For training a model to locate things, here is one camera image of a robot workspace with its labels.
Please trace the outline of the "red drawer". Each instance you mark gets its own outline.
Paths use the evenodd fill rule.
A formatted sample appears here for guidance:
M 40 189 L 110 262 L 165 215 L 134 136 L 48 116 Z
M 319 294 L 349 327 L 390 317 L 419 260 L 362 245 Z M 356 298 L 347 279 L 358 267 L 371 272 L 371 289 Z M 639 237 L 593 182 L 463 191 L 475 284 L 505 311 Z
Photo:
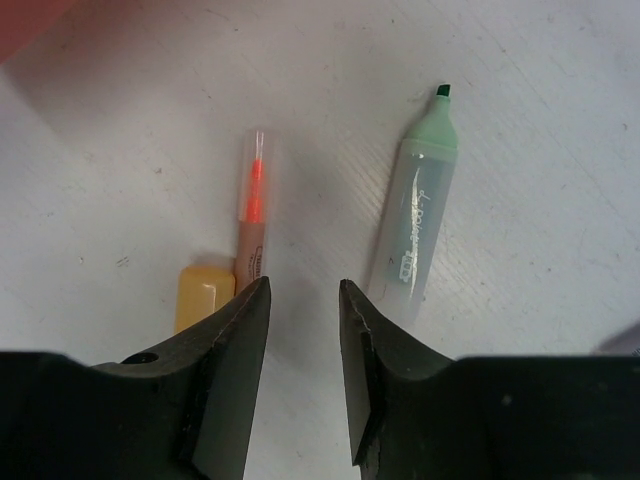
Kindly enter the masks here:
M 69 0 L 1 0 L 1 62 L 53 25 L 73 4 Z

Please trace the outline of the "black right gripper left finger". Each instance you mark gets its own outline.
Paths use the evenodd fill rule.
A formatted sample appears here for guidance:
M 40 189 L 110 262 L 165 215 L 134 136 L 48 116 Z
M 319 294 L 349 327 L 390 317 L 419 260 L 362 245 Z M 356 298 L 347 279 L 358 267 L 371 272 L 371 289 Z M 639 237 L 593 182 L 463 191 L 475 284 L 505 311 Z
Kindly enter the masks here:
M 5 479 L 240 479 L 271 309 L 267 278 L 119 363 L 1 355 Z

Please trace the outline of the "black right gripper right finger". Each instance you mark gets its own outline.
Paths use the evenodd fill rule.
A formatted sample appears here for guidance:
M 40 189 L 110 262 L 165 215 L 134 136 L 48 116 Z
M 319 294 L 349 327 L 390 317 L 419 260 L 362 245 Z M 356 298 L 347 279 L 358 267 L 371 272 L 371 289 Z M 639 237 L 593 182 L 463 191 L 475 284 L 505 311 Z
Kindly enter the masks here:
M 339 288 L 353 464 L 365 479 L 635 479 L 634 356 L 449 359 Z

